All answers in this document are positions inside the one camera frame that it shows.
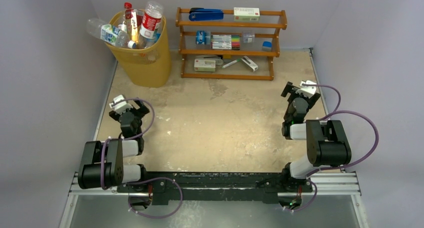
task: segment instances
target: red bottle cap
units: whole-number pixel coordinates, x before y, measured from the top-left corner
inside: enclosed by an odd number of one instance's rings
[[[132,6],[132,4],[131,4],[131,3],[124,3],[124,4],[123,4],[123,7],[124,7],[125,9],[130,9],[130,8],[132,8],[133,6]]]

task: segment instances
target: bottle cap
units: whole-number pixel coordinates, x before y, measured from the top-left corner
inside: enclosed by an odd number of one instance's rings
[[[128,47],[130,49],[135,49],[136,48],[136,43],[132,40],[128,41]]]
[[[132,5],[131,3],[124,3],[124,4],[123,4],[123,7],[124,7],[125,9],[130,9],[130,8],[132,8],[132,7],[133,7],[133,5]]]

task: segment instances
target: shelf leg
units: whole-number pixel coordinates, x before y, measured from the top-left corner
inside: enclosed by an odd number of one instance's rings
[[[268,68],[269,68],[269,76],[271,76],[271,80],[274,80],[274,57],[268,57]]]
[[[184,73],[186,72],[186,60],[187,60],[187,55],[183,54],[182,62],[181,62],[181,77],[182,78],[184,78]]]

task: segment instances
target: gray floor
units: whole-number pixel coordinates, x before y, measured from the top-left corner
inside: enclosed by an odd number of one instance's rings
[[[274,59],[274,81],[182,79],[181,57],[171,56],[172,72],[161,88],[136,86],[122,68],[116,71],[109,102],[119,94],[140,97],[156,112],[144,136],[144,153],[126,158],[126,164],[142,163],[150,171],[278,172],[306,153],[304,141],[287,141],[281,135],[287,99],[280,94],[287,81],[298,85],[315,80],[308,52],[282,52]],[[259,72],[268,68],[265,58],[256,62]],[[100,140],[120,133],[109,111],[104,111]],[[322,116],[319,100],[307,118]],[[150,119],[148,114],[143,127]]]

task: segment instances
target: white bottle cap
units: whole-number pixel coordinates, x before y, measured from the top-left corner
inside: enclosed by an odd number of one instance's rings
[[[136,48],[136,43],[132,40],[128,41],[128,47],[130,49],[135,49]]]

